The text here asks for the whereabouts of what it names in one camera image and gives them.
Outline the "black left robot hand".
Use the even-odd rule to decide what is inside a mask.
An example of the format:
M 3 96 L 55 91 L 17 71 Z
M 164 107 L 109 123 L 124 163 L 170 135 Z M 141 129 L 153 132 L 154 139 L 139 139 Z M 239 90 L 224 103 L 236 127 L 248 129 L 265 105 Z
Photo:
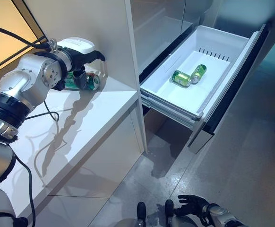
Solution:
M 101 82 L 95 72 L 87 72 L 86 64 L 96 60 L 106 61 L 104 55 L 95 49 L 93 42 L 80 37 L 69 37 L 57 42 L 60 56 L 69 58 L 65 88 L 72 90 L 98 90 Z

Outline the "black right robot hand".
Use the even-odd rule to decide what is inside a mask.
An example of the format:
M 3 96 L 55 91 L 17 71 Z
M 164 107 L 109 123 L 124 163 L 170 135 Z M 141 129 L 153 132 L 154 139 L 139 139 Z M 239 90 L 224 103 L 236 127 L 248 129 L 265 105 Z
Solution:
M 186 216 L 193 214 L 198 217 L 203 213 L 203 208 L 209 205 L 209 202 L 196 195 L 179 195 L 179 203 L 182 204 L 180 208 L 174 209 L 176 216 Z

